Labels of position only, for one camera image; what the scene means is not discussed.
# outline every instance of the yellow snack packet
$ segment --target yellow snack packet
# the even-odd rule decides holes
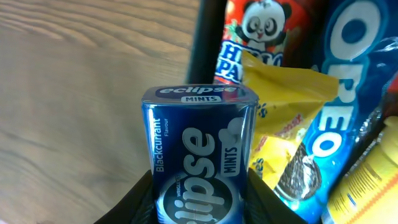
[[[337,97],[339,81],[310,69],[266,65],[248,52],[242,64],[243,84],[260,97],[250,168],[273,189],[313,119]]]

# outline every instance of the wood grain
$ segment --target wood grain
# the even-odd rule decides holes
[[[149,169],[140,99],[183,82],[197,8],[0,0],[0,223],[93,223]]]

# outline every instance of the yellow container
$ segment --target yellow container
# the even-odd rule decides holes
[[[324,224],[398,223],[398,117],[384,123],[381,142],[331,195]]]

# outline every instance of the red package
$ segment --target red package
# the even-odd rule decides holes
[[[242,82],[242,49],[281,66],[284,54],[289,58],[300,45],[324,5],[325,0],[229,0],[215,82]]]

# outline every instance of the panda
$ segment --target panda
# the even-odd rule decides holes
[[[274,0],[249,1],[244,7],[242,24],[235,32],[248,47],[265,52],[267,47],[283,43],[285,22],[291,15],[290,4]]]

